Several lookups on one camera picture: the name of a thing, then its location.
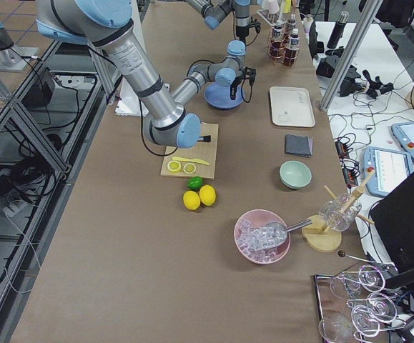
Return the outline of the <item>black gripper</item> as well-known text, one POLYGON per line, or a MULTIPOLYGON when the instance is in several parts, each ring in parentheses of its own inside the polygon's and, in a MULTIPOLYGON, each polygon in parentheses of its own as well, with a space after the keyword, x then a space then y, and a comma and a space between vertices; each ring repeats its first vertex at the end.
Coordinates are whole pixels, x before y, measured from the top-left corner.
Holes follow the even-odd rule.
POLYGON ((237 97, 237 90, 239 88, 239 86, 241 86, 241 90, 240 90, 240 96, 242 100, 245 100, 244 95, 243 95, 243 83, 248 80, 249 85, 250 85, 250 97, 249 99, 252 98, 252 90, 253 90, 253 86, 255 83, 255 78, 256 78, 256 69, 254 68, 250 68, 250 67, 243 67, 241 69, 239 69, 238 71, 238 76, 235 77, 235 80, 232 82, 232 84, 230 85, 230 99, 231 100, 235 100, 237 97))
POLYGON ((250 29, 254 29, 256 34, 259 34, 261 31, 261 23, 252 17, 235 19, 235 36, 244 44, 247 44, 250 29))

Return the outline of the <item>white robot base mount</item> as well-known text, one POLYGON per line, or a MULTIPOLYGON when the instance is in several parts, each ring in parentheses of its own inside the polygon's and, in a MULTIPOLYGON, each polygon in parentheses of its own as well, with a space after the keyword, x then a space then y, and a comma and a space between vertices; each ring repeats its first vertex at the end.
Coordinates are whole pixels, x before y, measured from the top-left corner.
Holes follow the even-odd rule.
POLYGON ((115 114, 117 116, 140 116, 140 110, 142 110, 143 116, 148 114, 148 110, 144 104, 142 104, 142 107, 139 107, 139 98, 133 88, 126 79, 122 79, 115 114))

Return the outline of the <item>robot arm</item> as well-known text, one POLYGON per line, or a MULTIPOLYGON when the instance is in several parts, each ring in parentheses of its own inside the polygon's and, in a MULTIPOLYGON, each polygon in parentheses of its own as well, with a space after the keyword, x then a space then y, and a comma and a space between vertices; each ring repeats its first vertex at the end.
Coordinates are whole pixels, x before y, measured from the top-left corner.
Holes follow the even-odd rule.
POLYGON ((228 44, 222 62, 194 65, 173 92, 134 35, 130 1, 38 1, 36 22, 39 33, 50 39, 104 50, 148 110, 141 122, 142 135, 154 144, 188 149, 200 138, 201 121, 184 105, 208 82, 229 88, 230 97, 235 97, 245 79, 246 36, 253 25, 248 1, 220 1, 216 6, 190 1, 189 5, 210 29, 235 13, 239 38, 228 44))
POLYGON ((213 4, 211 1, 187 0, 197 13, 204 19, 204 23, 210 30, 215 30, 230 15, 235 18, 235 37, 246 46, 252 44, 254 39, 247 43, 250 29, 254 29, 256 36, 261 32, 261 23, 250 15, 251 1, 248 0, 223 0, 213 4))

